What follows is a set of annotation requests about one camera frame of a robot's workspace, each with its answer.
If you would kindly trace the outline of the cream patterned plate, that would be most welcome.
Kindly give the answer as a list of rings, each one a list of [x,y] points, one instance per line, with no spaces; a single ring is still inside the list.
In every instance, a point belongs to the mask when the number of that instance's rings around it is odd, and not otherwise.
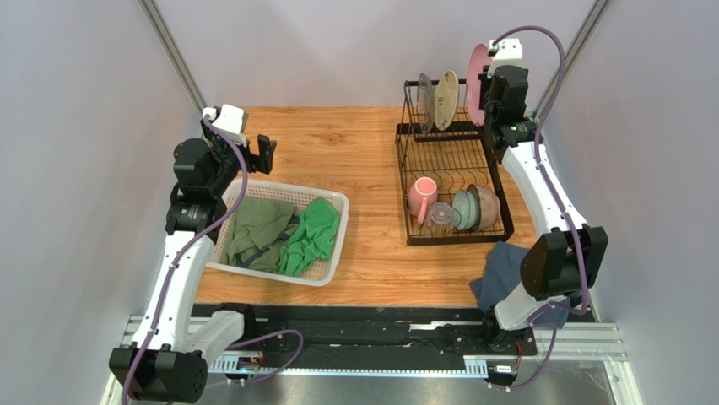
[[[435,87],[435,126],[445,131],[453,123],[459,101],[459,81],[453,70],[447,70]]]

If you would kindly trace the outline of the pink plate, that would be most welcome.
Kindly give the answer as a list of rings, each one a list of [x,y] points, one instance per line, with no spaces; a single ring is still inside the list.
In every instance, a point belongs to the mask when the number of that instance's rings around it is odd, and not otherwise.
[[[466,77],[466,109],[471,122],[481,127],[484,124],[484,110],[480,106],[482,100],[481,74],[484,67],[492,63],[493,57],[489,55],[489,47],[486,43],[477,44],[469,58],[467,77]]]

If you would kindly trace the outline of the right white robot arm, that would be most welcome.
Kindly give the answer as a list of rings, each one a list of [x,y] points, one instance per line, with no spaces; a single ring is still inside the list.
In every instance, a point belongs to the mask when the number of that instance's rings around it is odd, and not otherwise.
[[[528,70],[487,67],[480,78],[487,144],[519,187],[538,236],[521,261],[518,285],[484,318],[486,346],[505,350],[527,337],[539,310],[560,306],[571,296],[588,298],[608,236],[570,205],[541,155],[546,148],[536,139],[537,127],[524,116]]]

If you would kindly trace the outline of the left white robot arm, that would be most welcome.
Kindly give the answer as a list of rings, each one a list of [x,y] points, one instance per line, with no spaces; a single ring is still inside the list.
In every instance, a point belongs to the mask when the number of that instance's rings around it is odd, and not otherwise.
[[[220,135],[192,138],[174,152],[176,184],[166,215],[165,247],[149,308],[126,348],[111,352],[109,367],[122,385],[121,402],[195,403],[208,367],[242,337],[254,316],[249,305],[221,305],[196,332],[189,331],[197,290],[219,229],[239,207],[223,195],[237,176],[273,168],[276,143],[260,135],[253,154]]]

